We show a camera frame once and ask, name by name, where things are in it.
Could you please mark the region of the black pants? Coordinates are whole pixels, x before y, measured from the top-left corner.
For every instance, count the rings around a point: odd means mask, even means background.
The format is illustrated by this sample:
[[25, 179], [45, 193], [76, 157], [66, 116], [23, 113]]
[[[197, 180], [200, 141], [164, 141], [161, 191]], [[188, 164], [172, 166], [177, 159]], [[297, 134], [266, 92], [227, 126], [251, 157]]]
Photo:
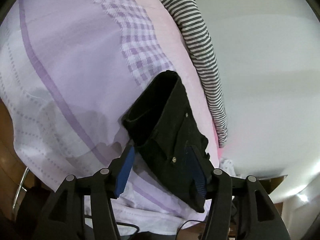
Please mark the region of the black pants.
[[204, 212], [213, 166], [179, 75], [158, 74], [122, 118], [134, 147], [160, 183]]

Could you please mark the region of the white dotted pillow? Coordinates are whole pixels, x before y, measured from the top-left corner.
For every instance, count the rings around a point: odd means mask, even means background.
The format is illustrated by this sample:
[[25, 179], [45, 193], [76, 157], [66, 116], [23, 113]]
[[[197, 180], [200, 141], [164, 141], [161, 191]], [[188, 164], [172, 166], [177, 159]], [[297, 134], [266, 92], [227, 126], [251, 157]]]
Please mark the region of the white dotted pillow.
[[234, 165], [233, 165], [233, 162], [230, 159], [222, 158], [220, 160], [219, 169], [225, 171], [231, 177], [236, 177], [236, 172], [235, 172], [235, 169], [234, 169]]

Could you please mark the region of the pink purple bed sheet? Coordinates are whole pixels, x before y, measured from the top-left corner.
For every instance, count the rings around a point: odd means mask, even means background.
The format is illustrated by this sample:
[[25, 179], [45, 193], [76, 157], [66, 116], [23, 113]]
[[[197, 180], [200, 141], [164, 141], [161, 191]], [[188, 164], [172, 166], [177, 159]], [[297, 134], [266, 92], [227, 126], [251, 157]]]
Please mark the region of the pink purple bed sheet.
[[119, 157], [121, 118], [157, 74], [176, 71], [213, 165], [219, 143], [175, 21], [159, 0], [1, 0], [1, 100], [14, 149], [56, 190]]

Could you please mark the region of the striped grey white blanket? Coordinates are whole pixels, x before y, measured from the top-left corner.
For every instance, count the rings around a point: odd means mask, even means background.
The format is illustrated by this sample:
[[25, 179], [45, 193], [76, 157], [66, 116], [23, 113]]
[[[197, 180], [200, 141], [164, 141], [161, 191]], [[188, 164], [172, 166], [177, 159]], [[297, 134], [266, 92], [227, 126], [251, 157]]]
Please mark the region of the striped grey white blanket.
[[219, 147], [228, 137], [227, 115], [217, 59], [207, 25], [196, 0], [159, 0], [175, 21], [206, 95]]

